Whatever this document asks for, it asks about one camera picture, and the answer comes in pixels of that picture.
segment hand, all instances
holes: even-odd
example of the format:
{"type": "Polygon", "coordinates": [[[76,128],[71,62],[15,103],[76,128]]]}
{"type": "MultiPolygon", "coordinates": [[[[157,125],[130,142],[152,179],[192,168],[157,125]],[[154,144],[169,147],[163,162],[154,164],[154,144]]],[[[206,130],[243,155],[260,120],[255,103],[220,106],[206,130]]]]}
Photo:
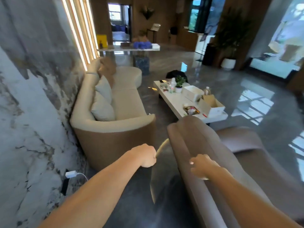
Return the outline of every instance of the hand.
{"type": "Polygon", "coordinates": [[[210,179],[210,174],[221,168],[215,161],[211,160],[207,154],[198,154],[190,159],[190,164],[194,165],[191,172],[202,180],[210,179]]]}
{"type": "Polygon", "coordinates": [[[140,165],[142,167],[151,167],[156,163],[156,150],[153,146],[143,144],[132,148],[130,152],[133,153],[136,157],[139,157],[140,165]]]}

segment led light strip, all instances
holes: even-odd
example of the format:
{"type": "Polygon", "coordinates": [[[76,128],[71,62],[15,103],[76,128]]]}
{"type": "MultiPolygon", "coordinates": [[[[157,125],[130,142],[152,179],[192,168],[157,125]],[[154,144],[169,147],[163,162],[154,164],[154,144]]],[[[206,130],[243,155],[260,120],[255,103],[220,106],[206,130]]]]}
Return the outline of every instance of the led light strip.
{"type": "Polygon", "coordinates": [[[94,46],[93,46],[93,41],[92,41],[92,37],[91,37],[91,32],[90,32],[90,28],[89,28],[89,23],[88,23],[88,19],[87,19],[87,15],[86,15],[86,11],[85,11],[85,5],[83,4],[83,0],[79,0],[80,1],[80,5],[81,5],[81,9],[82,9],[82,15],[83,18],[85,19],[85,24],[86,24],[86,28],[87,28],[87,32],[88,32],[88,37],[90,40],[90,45],[91,45],[91,50],[93,53],[93,57],[94,59],[96,59],[96,54],[95,54],[95,50],[94,50],[94,46]]]}
{"type": "Polygon", "coordinates": [[[68,18],[68,20],[69,20],[71,29],[72,29],[72,33],[73,33],[74,38],[75,38],[75,41],[76,41],[76,45],[77,45],[77,48],[78,48],[78,51],[79,51],[80,58],[81,58],[81,60],[82,60],[83,66],[84,66],[84,68],[85,68],[85,71],[87,71],[87,70],[88,70],[88,69],[87,69],[87,65],[86,65],[86,63],[85,63],[85,58],[83,57],[83,54],[82,54],[82,51],[81,51],[81,47],[80,47],[80,44],[79,44],[79,41],[78,41],[78,38],[77,38],[77,34],[76,34],[75,28],[74,28],[74,26],[73,26],[73,22],[72,22],[72,19],[71,19],[71,16],[70,16],[69,8],[67,7],[66,0],[62,0],[62,2],[63,2],[63,7],[64,7],[64,9],[65,9],[67,18],[68,18]]]}
{"type": "Polygon", "coordinates": [[[73,10],[73,13],[74,13],[76,25],[77,25],[77,28],[78,28],[78,31],[79,31],[80,39],[81,39],[83,48],[85,50],[87,61],[90,64],[91,62],[90,62],[89,54],[88,54],[88,51],[87,51],[87,47],[85,46],[85,40],[84,40],[83,35],[82,35],[82,31],[81,31],[81,27],[80,27],[79,20],[78,20],[78,17],[77,17],[77,13],[76,13],[76,9],[75,9],[75,6],[74,6],[74,2],[73,2],[73,0],[70,0],[70,2],[71,2],[72,10],[73,10]]]}
{"type": "Polygon", "coordinates": [[[91,26],[92,26],[92,30],[93,30],[93,36],[94,36],[94,40],[95,40],[95,44],[96,44],[96,50],[97,50],[98,49],[98,43],[97,43],[97,38],[96,38],[96,31],[95,31],[95,27],[94,27],[91,7],[90,7],[89,0],[86,0],[86,2],[87,2],[88,10],[89,10],[89,17],[90,17],[90,21],[91,21],[91,26]]]}

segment white coffee table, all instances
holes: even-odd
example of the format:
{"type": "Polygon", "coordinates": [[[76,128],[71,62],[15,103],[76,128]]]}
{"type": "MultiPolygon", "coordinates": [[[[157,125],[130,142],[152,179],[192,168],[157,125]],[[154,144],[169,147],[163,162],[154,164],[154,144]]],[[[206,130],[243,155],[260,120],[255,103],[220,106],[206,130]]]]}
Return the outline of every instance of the white coffee table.
{"type": "MultiPolygon", "coordinates": [[[[154,81],[154,87],[158,90],[158,93],[162,96],[164,101],[168,104],[168,106],[173,111],[173,113],[177,116],[178,119],[181,119],[184,116],[187,116],[186,111],[184,111],[184,109],[183,109],[184,104],[188,104],[188,106],[195,106],[198,110],[200,110],[200,108],[196,102],[190,101],[188,98],[186,98],[182,94],[164,92],[161,89],[160,81],[154,81]]],[[[216,117],[206,118],[203,114],[196,114],[194,116],[198,117],[206,124],[211,123],[211,122],[223,121],[228,118],[228,114],[226,114],[226,112],[223,112],[221,115],[218,115],[216,117]]]]}

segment white marble wall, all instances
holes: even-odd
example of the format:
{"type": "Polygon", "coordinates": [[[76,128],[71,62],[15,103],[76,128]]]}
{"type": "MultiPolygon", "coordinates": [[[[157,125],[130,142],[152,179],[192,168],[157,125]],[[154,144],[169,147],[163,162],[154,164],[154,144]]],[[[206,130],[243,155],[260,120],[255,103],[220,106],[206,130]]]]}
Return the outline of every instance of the white marble wall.
{"type": "Polygon", "coordinates": [[[84,171],[69,125],[83,73],[61,0],[0,0],[0,227],[38,226],[65,170],[84,171]]]}

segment plastic bottle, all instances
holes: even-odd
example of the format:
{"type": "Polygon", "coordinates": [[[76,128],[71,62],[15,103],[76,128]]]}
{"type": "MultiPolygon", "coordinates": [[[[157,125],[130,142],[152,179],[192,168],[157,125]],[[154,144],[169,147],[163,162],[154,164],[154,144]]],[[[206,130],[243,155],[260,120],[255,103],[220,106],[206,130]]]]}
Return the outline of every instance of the plastic bottle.
{"type": "Polygon", "coordinates": [[[205,95],[211,95],[211,90],[208,86],[204,89],[204,94],[205,95]]]}
{"type": "Polygon", "coordinates": [[[173,77],[172,80],[171,80],[171,82],[170,82],[170,89],[169,89],[170,93],[174,92],[175,86],[176,86],[176,81],[175,81],[175,77],[173,77]]]}

